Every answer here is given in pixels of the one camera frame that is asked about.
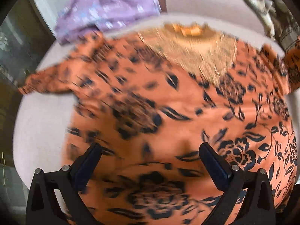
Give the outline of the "orange black floral garment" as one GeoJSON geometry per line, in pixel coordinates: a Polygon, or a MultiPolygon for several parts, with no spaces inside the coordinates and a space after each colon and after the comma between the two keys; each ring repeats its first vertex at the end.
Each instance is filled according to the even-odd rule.
{"type": "Polygon", "coordinates": [[[201,224],[221,198],[199,159],[203,142],[242,170],[265,169],[285,208],[297,142],[284,97],[299,88],[299,43],[280,57],[208,30],[93,32],[20,88],[75,94],[63,162],[102,146],[79,194],[98,224],[201,224]]]}

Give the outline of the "beige quilted bed cover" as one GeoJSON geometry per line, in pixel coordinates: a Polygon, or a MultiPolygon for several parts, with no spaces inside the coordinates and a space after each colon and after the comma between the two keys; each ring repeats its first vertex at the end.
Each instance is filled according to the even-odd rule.
{"type": "MultiPolygon", "coordinates": [[[[257,48],[266,43],[270,44],[278,55],[284,54],[276,42],[253,29],[193,14],[162,14],[119,31],[108,32],[106,36],[115,37],[147,27],[160,26],[164,22],[206,22],[210,27],[232,34],[257,48]]],[[[13,158],[16,171],[27,188],[31,185],[36,168],[45,171],[57,171],[61,168],[62,145],[74,103],[75,97],[72,94],[32,93],[22,98],[14,128],[13,158]]]]}

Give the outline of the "dark wooden glass cabinet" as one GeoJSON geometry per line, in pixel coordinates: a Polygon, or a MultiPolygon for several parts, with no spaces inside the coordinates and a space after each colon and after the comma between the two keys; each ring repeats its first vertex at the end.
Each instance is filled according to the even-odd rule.
{"type": "Polygon", "coordinates": [[[18,0],[1,24],[1,164],[14,166],[18,87],[35,71],[55,38],[34,0],[18,0]]]}

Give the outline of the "pink bolster pillow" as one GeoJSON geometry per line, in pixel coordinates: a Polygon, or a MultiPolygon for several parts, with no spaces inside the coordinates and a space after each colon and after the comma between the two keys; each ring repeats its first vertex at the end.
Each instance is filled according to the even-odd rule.
{"type": "Polygon", "coordinates": [[[212,17],[264,34],[257,15],[244,0],[159,0],[163,12],[212,17]]]}

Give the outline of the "beige patterned crumpled garment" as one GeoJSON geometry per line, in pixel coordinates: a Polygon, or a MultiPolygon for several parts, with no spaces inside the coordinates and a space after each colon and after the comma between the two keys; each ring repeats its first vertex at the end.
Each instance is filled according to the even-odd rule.
{"type": "Polygon", "coordinates": [[[287,6],[282,0],[244,0],[263,24],[265,35],[273,41],[283,33],[287,6]]]}

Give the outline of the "purple floral garment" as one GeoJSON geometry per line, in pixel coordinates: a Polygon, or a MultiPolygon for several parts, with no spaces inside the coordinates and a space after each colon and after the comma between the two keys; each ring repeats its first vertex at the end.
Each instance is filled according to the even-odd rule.
{"type": "Polygon", "coordinates": [[[69,0],[58,13],[55,37],[72,43],[89,31],[116,31],[160,13],[159,0],[69,0]]]}

